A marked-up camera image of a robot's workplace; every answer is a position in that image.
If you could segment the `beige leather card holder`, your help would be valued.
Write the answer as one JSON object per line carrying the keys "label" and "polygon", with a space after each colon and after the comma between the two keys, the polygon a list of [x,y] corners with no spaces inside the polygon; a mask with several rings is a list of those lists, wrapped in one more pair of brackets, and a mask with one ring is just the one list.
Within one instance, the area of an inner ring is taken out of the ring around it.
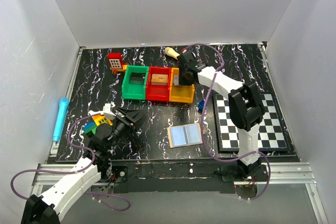
{"label": "beige leather card holder", "polygon": [[170,148],[202,144],[201,127],[198,123],[167,128]]}

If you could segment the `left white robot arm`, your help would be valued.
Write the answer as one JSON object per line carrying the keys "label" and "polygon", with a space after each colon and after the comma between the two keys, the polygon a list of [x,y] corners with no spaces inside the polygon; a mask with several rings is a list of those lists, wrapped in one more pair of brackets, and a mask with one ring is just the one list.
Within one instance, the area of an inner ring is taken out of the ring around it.
{"label": "left white robot arm", "polygon": [[69,171],[54,171],[62,174],[52,188],[40,195],[32,194],[26,198],[22,223],[60,223],[71,206],[96,182],[106,182],[111,178],[111,149],[123,138],[136,133],[144,122],[147,111],[128,110],[118,107],[111,111],[105,104],[103,110],[89,112],[89,117],[104,116],[111,124],[97,126],[84,154]]}

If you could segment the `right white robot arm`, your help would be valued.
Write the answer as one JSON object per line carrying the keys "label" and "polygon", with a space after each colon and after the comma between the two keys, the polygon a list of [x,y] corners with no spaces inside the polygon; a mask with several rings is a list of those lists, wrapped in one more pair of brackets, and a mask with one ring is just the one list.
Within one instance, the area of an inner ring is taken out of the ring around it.
{"label": "right white robot arm", "polygon": [[229,116],[238,129],[238,176],[242,180],[251,180],[260,166],[258,133],[265,114],[256,84],[244,84],[236,81],[214,67],[198,62],[192,52],[187,51],[176,56],[179,68],[179,83],[198,83],[215,91],[228,101]]}

